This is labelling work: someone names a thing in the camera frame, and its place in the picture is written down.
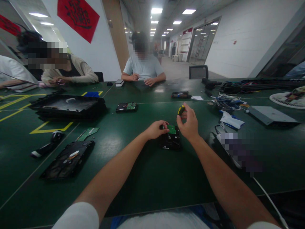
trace table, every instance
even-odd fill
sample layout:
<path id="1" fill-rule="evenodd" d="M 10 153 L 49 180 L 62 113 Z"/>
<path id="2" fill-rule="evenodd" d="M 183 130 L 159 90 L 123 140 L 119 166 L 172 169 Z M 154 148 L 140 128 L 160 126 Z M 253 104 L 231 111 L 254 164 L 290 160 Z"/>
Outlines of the table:
<path id="1" fill-rule="evenodd" d="M 133 138 L 152 122 L 166 120 L 176 124 L 176 114 L 183 101 L 196 112 L 199 134 L 215 152 L 237 173 L 256 195 L 263 192 L 249 173 L 238 170 L 215 142 L 214 126 L 221 114 L 211 105 L 200 80 L 168 80 L 152 88 L 143 82 L 125 83 L 123 87 L 108 87 L 106 82 L 67 87 L 65 94 L 83 95 L 99 91 L 108 111 L 93 123 L 49 122 L 37 118 L 27 108 L 34 101 L 56 89 L 34 89 L 0 102 L 0 222 L 2 228 L 32 228 L 52 225 L 76 199 L 95 174 Z M 205 100 L 172 99 L 172 92 L 187 90 Z M 263 162 L 264 172 L 255 174 L 257 180 L 272 193 L 305 189 L 305 116 L 304 111 L 283 107 L 270 101 L 271 94 L 281 90 L 266 90 L 242 95 L 250 105 L 272 106 L 299 120 L 302 124 L 291 128 L 269 128 L 244 111 L 234 114 L 246 124 L 238 131 L 239 138 L 249 143 L 257 159 Z M 121 102 L 137 102 L 135 113 L 117 114 Z M 88 127 L 99 127 L 94 134 L 96 145 L 80 173 L 67 181 L 47 182 L 41 173 L 67 144 Z M 38 159 L 30 153 L 48 143 L 53 129 L 65 130 L 65 138 L 49 156 Z M 140 154 L 125 185 L 109 207 L 106 217 L 135 214 L 161 209 L 196 205 L 216 201 L 197 155 L 182 137 L 182 150 L 167 151 L 158 147 L 157 140 L 149 141 Z"/>

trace red banner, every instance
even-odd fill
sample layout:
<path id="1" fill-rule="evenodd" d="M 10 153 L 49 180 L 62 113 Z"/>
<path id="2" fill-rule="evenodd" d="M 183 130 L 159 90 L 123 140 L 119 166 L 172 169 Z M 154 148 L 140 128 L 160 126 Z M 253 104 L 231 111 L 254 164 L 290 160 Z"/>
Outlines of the red banner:
<path id="1" fill-rule="evenodd" d="M 0 28 L 13 34 L 14 36 L 17 36 L 18 34 L 21 33 L 20 27 L 18 25 L 11 22 L 9 19 L 3 17 L 2 15 L 0 15 Z"/>
<path id="2" fill-rule="evenodd" d="M 58 0 L 57 15 L 91 43 L 99 15 L 85 0 Z"/>

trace light blue t-shirt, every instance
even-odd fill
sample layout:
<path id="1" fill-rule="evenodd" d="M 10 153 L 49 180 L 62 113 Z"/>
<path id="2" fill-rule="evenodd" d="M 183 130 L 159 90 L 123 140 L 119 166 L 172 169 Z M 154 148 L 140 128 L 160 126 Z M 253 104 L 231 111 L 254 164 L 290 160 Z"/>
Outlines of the light blue t-shirt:
<path id="1" fill-rule="evenodd" d="M 128 75 L 137 73 L 140 75 L 139 80 L 155 78 L 164 72 L 158 59 L 155 56 L 147 56 L 147 59 L 140 60 L 137 56 L 129 57 L 124 71 Z"/>
<path id="2" fill-rule="evenodd" d="M 305 76 L 305 61 L 295 66 L 290 72 L 288 72 L 284 79 L 301 79 Z"/>

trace man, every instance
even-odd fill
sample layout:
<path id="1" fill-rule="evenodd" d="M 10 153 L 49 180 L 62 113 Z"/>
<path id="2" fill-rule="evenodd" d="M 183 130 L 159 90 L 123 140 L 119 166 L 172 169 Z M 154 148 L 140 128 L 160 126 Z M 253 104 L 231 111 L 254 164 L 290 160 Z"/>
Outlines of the man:
<path id="1" fill-rule="evenodd" d="M 284 79 L 302 79 L 305 77 L 305 61 L 295 66 L 290 72 L 288 72 Z"/>
<path id="2" fill-rule="evenodd" d="M 0 89 L 23 82 L 38 84 L 38 81 L 22 64 L 0 55 Z"/>
<path id="3" fill-rule="evenodd" d="M 237 229 L 280 229 L 255 194 L 214 153 L 198 134 L 198 122 L 193 109 L 184 103 L 186 111 L 177 123 L 182 135 L 192 144 L 219 203 Z M 110 203 L 126 181 L 145 143 L 169 132 L 166 121 L 156 121 L 110 160 L 92 179 L 53 229 L 98 228 Z M 119 229 L 126 228 L 187 228 L 208 229 L 193 212 L 177 209 L 130 217 Z"/>
<path id="4" fill-rule="evenodd" d="M 166 80 L 166 75 L 158 59 L 147 53 L 148 41 L 145 33 L 134 32 L 131 40 L 136 56 L 131 56 L 127 60 L 121 79 L 126 82 L 143 80 L 150 87 L 157 82 Z"/>
<path id="5" fill-rule="evenodd" d="M 98 76 L 84 60 L 46 42 L 29 44 L 29 67 L 44 68 L 41 80 L 50 86 L 98 82 Z"/>

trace floor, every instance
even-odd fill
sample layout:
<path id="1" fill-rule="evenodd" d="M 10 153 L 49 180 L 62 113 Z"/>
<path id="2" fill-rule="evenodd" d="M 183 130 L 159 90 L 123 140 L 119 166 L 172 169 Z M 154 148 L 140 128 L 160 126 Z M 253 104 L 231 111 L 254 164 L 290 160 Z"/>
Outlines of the floor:
<path id="1" fill-rule="evenodd" d="M 188 79 L 189 66 L 193 66 L 188 62 L 173 62 L 172 59 L 165 56 L 162 57 L 162 67 L 166 74 L 167 80 Z M 209 79 L 225 79 L 226 77 L 209 71 Z"/>

